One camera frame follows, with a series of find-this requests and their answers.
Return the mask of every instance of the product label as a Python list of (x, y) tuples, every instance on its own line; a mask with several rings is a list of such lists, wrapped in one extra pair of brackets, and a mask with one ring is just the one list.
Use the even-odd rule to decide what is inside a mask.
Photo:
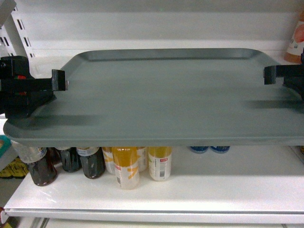
[(290, 40), (287, 52), (300, 56), (304, 48), (304, 22), (299, 21)]
[(147, 147), (137, 150), (139, 172), (144, 171), (148, 167), (148, 151)]
[(149, 154), (149, 172), (157, 181), (167, 179), (171, 174), (171, 154), (166, 158), (156, 158)]
[(133, 189), (139, 183), (138, 162), (128, 167), (115, 165), (115, 174), (122, 189)]
[(87, 157), (95, 154), (99, 150), (99, 147), (76, 147), (76, 150), (79, 156)]
[(110, 174), (115, 174), (115, 166), (112, 152), (103, 151), (103, 153), (106, 170), (108, 170)]

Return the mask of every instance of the yellow drink bottle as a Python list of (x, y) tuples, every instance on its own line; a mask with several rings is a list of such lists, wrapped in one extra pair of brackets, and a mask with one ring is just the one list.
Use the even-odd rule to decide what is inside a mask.
[(156, 181), (165, 181), (171, 174), (172, 148), (149, 147), (149, 173)]
[(117, 182), (122, 189), (133, 189), (139, 183), (136, 147), (112, 147)]
[(104, 153), (105, 168), (110, 173), (115, 175), (115, 166), (111, 147), (102, 147)]

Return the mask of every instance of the plastic tray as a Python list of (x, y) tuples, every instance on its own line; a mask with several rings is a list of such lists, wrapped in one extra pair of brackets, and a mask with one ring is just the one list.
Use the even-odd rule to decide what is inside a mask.
[(68, 91), (4, 132), (34, 146), (304, 144), (303, 102), (264, 85), (270, 65), (251, 49), (85, 52), (63, 67)]

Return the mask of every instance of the beverage bottle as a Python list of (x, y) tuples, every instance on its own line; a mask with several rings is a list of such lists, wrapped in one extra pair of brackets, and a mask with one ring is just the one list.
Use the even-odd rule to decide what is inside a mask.
[(190, 150), (191, 150), (192, 152), (194, 152), (194, 153), (199, 153), (199, 154), (206, 152), (207, 149), (208, 149), (207, 146), (191, 146), (191, 147), (190, 147)]
[(87, 178), (95, 179), (105, 172), (105, 160), (101, 147), (76, 147), (76, 150)]
[(67, 172), (75, 172), (81, 169), (81, 161), (76, 147), (55, 147), (60, 155), (62, 168)]
[(284, 60), (292, 63), (301, 63), (301, 54), (304, 48), (304, 11), (300, 14), (297, 26), (284, 56)]
[(156, 181), (165, 181), (171, 174), (172, 148), (168, 146), (148, 147), (149, 173)]
[(115, 166), (111, 147), (102, 147), (104, 154), (105, 168), (110, 174), (115, 175)]
[(117, 182), (122, 189), (133, 189), (139, 183), (136, 147), (112, 147)]
[(55, 147), (48, 147), (47, 149), (50, 151), (53, 164), (59, 164), (61, 162), (59, 151)]
[(142, 172), (148, 167), (148, 148), (136, 147), (136, 149), (137, 149), (139, 172)]
[(230, 149), (230, 146), (211, 146), (211, 150), (215, 153), (227, 153)]
[(20, 159), (26, 163), (36, 185), (45, 186), (56, 179), (57, 171), (46, 147), (27, 147), (14, 141), (11, 142)]

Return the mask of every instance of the plastic bottle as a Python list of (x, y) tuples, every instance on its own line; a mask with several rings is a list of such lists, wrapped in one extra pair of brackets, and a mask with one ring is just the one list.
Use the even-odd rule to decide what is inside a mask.
[(81, 169), (81, 161), (75, 147), (56, 147), (55, 149), (60, 155), (64, 171), (75, 172)]
[(292, 63), (301, 63), (301, 54), (304, 48), (304, 11), (300, 14), (297, 26), (284, 56), (284, 60)]
[(227, 153), (230, 149), (230, 146), (211, 146), (211, 150), (215, 153)]
[(76, 147), (76, 150), (87, 178), (95, 179), (105, 172), (105, 160), (101, 147)]
[(149, 173), (156, 181), (165, 181), (171, 174), (171, 147), (149, 147)]
[(148, 148), (147, 147), (136, 147), (138, 157), (138, 168), (139, 172), (146, 170), (148, 167)]
[(122, 189), (133, 189), (139, 183), (136, 147), (112, 147), (117, 182)]
[(112, 148), (102, 147), (104, 153), (105, 168), (112, 175), (115, 175), (115, 165), (113, 160)]
[(208, 149), (207, 146), (191, 146), (190, 147), (190, 150), (194, 153), (198, 153), (198, 154), (201, 154), (201, 153), (204, 153), (206, 152)]
[(57, 171), (46, 147), (27, 147), (14, 141), (11, 142), (20, 159), (26, 163), (36, 185), (45, 186), (56, 179)]

